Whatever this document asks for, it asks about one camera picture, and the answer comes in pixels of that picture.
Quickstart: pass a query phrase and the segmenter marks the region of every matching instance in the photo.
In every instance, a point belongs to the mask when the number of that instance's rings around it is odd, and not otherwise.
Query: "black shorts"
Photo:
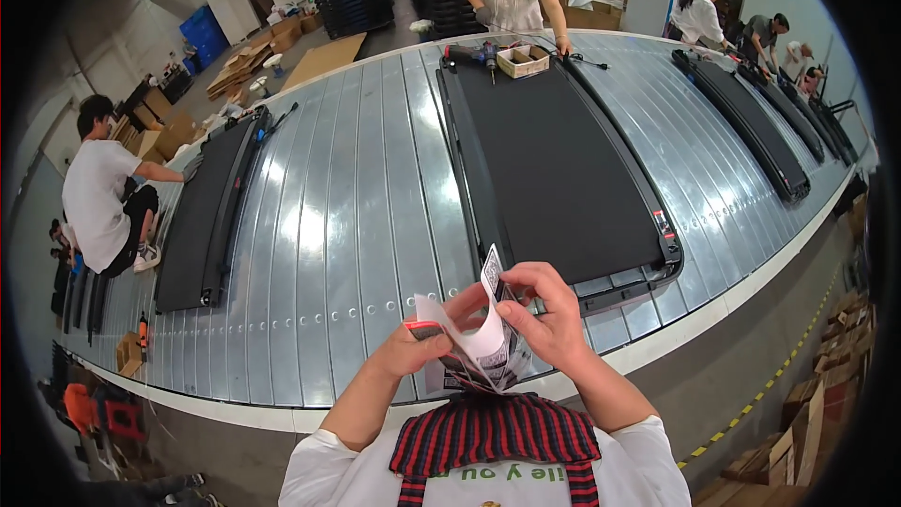
[[[136,190],[122,207],[125,215],[131,221],[128,239],[113,262],[107,266],[104,272],[100,273],[100,276],[115,278],[125,272],[125,269],[134,265],[134,257],[138,253],[138,243],[141,241],[141,226],[144,224],[144,216],[147,215],[148,209],[156,214],[160,209],[160,198],[157,196],[157,189],[145,184]]]

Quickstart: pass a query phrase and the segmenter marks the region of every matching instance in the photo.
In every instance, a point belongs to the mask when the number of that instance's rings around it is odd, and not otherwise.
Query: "man in white t-shirt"
[[[279,507],[691,504],[659,414],[585,342],[579,302],[557,271],[520,263],[501,278],[543,299],[538,318],[510,300],[496,310],[575,383],[588,413],[529,394],[463,394],[382,431],[401,379],[451,351],[446,335],[417,341],[400,325],[295,447]],[[487,303],[473,284],[444,310],[468,328]]]
[[[131,175],[163,183],[186,183],[202,159],[181,173],[141,161],[118,141],[109,141],[113,103],[99,94],[82,101],[78,110],[81,148],[62,186],[62,205],[84,263],[107,278],[126,268],[141,272],[160,262],[160,252],[148,242],[160,207],[157,191],[144,185],[123,204],[125,181]]]
[[[801,76],[807,70],[807,60],[814,58],[814,52],[807,44],[799,41],[788,42],[786,46],[786,56],[782,61],[782,70],[785,72],[783,78],[790,83],[798,84]]]

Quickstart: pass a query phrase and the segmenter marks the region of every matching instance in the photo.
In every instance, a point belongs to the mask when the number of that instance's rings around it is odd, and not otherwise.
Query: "left hand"
[[[442,307],[448,318],[462,330],[467,330],[478,327],[480,320],[477,318],[470,320],[469,316],[482,309],[488,302],[489,297],[485,294],[485,288],[481,283],[474,283],[452,299],[445,301]],[[404,320],[407,321],[416,321],[416,316],[412,315]],[[386,375],[402,378],[419,372],[425,363],[448,354],[452,347],[451,338],[447,335],[417,341],[406,325],[401,324],[368,360]]]
[[[572,44],[569,43],[569,38],[566,36],[560,36],[554,43],[557,45],[557,55],[569,55],[572,53]]]

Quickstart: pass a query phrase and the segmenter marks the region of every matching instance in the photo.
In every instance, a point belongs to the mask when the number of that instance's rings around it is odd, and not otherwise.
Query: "yellow and black tape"
[[[810,321],[810,324],[807,325],[807,329],[804,331],[804,335],[801,336],[801,339],[797,342],[797,345],[794,347],[794,349],[792,349],[791,355],[788,357],[788,359],[782,363],[782,366],[780,366],[773,377],[770,378],[766,384],[764,384],[763,390],[761,392],[758,392],[758,394],[754,396],[754,399],[751,400],[750,403],[745,405],[744,408],[741,409],[739,414],[736,415],[725,428],[717,431],[716,434],[710,437],[703,446],[699,446],[690,455],[686,456],[680,462],[676,463],[676,466],[678,466],[680,470],[684,468],[689,462],[704,454],[704,452],[706,452],[707,449],[710,448],[710,446],[713,446],[717,440],[723,438],[727,432],[734,429],[734,427],[741,422],[741,418],[743,418],[754,409],[754,405],[758,401],[763,399],[763,396],[770,388],[773,387],[773,385],[776,383],[776,380],[785,373],[787,367],[791,365],[792,361],[797,356],[797,350],[804,346],[805,340],[808,336],[810,336],[811,331],[814,330],[814,326],[817,324],[817,320],[820,319],[820,314],[823,313],[823,308],[824,306],[826,306],[826,301],[829,298],[829,294],[832,293],[832,287],[835,285],[835,279],[839,275],[840,267],[841,263],[835,266],[835,272],[832,274],[832,280],[829,282],[829,287],[826,289],[825,296],[823,296],[823,299],[820,300],[820,307],[819,309],[817,309],[817,313],[814,314],[814,318]]]

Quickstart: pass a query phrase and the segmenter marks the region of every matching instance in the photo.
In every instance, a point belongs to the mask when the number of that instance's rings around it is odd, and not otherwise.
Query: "hand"
[[[560,36],[554,43],[557,44],[557,55],[561,57],[563,55],[569,55],[572,53],[572,44],[569,43],[569,38],[566,36]]]
[[[197,169],[200,168],[200,163],[203,163],[203,162],[204,162],[204,154],[203,153],[198,153],[196,157],[194,157],[193,159],[188,161],[188,163],[185,165],[185,170],[181,172],[181,176],[183,179],[182,182],[187,183],[192,178],[194,178],[194,175],[197,174]]]
[[[476,8],[476,21],[482,26],[491,26],[492,17],[494,17],[494,12],[492,12],[489,7],[483,6]]]
[[[544,300],[543,313],[535,318],[522,304],[501,301],[495,308],[507,322],[523,334],[532,351],[549,365],[567,374],[585,351],[594,354],[582,334],[582,318],[576,294],[548,263],[519,263],[501,274],[515,292],[526,286],[524,303],[537,295]]]
[[[478,327],[485,318],[470,318],[474,312],[487,305],[489,297],[480,283],[475,283],[454,298],[445,301],[444,312],[461,330]],[[412,315],[404,322],[416,321]],[[428,361],[451,352],[453,343],[447,335],[438,335],[423,341],[416,340],[406,325],[398,325],[388,339],[368,358],[373,366],[386,375],[402,378],[419,372]]]

